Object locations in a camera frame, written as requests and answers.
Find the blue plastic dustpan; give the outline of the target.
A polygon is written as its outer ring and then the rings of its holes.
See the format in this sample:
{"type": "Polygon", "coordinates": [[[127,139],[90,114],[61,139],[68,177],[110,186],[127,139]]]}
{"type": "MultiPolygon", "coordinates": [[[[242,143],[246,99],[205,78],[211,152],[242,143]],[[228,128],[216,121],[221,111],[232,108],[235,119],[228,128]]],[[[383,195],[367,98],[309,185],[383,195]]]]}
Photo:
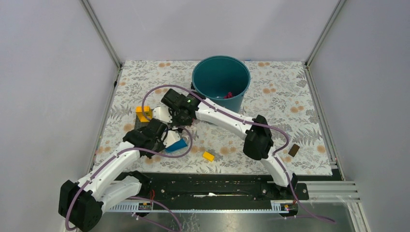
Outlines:
{"type": "Polygon", "coordinates": [[[183,139],[180,139],[179,141],[175,142],[174,144],[166,148],[165,151],[170,153],[185,148],[187,146],[187,143],[183,139]]]}

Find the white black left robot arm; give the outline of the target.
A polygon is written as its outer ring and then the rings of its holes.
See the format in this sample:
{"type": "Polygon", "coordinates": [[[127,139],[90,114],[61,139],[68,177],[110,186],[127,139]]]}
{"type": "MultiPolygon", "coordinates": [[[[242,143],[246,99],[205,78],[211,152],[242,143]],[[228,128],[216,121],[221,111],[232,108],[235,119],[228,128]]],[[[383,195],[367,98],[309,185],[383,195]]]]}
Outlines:
{"type": "Polygon", "coordinates": [[[67,180],[62,184],[58,213],[65,218],[66,230],[88,232],[112,206],[131,196],[143,199],[149,195],[149,184],[134,176],[111,183],[141,156],[164,150],[161,139],[167,128],[165,123],[152,119],[147,125],[127,132],[105,161],[78,181],[67,180]]]}

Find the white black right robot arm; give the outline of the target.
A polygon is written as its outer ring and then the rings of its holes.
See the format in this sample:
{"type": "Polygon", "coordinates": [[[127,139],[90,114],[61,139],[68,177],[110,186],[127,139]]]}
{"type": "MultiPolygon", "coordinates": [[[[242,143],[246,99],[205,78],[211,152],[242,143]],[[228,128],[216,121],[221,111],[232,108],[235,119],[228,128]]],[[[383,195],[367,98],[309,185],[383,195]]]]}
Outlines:
{"type": "Polygon", "coordinates": [[[204,121],[221,127],[243,140],[243,153],[249,158],[260,161],[277,185],[281,198],[289,199],[296,193],[292,173],[277,155],[272,139],[274,128],[266,118],[257,115],[248,117],[223,108],[208,98],[194,92],[183,95],[169,89],[161,102],[173,112],[172,123],[177,126],[190,126],[194,120],[204,121]]]}

